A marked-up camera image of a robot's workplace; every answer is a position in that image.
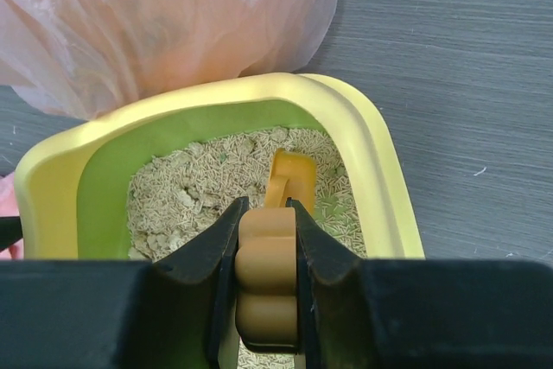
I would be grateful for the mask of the orange litter scoop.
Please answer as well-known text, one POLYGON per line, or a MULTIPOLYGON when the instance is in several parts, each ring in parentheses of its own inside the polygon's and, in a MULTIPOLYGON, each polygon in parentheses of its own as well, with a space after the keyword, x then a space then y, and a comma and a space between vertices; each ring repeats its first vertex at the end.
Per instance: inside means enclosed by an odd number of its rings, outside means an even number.
POLYGON ((235 322, 245 346, 256 353, 295 353, 299 345, 296 211, 315 211, 316 162, 278 149, 260 208, 247 211, 238 225, 235 322))

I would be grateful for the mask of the yellow green litter box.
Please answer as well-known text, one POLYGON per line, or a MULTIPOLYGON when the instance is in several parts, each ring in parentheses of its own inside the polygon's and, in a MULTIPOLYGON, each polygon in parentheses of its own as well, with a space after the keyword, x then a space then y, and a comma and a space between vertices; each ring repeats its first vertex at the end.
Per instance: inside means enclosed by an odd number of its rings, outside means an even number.
MULTIPOLYGON (((340 80, 274 73, 166 92, 38 143, 15 174, 23 260, 167 257, 129 256, 126 204, 132 176, 153 157, 190 143, 276 127, 321 131, 334 142, 365 244, 365 256, 352 253, 363 259, 424 259, 402 170, 377 108, 340 80)), ((315 221, 314 213, 309 215, 315 221)), ((235 272, 234 278, 237 329, 235 272)), ((256 353, 239 333, 238 340, 238 360, 243 351, 256 353)), ((292 354, 258 354, 289 355, 296 367, 307 368, 299 345, 292 354)))

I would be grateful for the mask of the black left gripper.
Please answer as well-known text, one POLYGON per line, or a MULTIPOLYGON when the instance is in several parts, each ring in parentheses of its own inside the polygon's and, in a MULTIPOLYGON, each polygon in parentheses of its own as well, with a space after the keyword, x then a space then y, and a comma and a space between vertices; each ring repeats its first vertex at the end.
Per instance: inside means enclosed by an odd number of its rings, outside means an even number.
POLYGON ((4 251, 22 238, 22 223, 19 216, 0 218, 0 251, 4 251))

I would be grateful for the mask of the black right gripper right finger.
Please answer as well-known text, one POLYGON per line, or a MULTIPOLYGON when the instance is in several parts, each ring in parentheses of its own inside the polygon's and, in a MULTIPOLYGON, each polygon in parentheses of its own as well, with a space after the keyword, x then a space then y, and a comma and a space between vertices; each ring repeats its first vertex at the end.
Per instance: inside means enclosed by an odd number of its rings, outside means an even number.
POLYGON ((552 269, 515 260, 363 259, 296 213, 307 368, 549 368, 552 269))

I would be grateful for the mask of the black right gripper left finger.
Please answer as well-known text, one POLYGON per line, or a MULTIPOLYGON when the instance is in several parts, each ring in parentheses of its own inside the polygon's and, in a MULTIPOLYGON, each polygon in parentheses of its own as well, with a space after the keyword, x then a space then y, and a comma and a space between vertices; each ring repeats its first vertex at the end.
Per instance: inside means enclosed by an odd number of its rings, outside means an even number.
POLYGON ((234 368, 237 198, 167 257, 1 265, 4 368, 234 368))

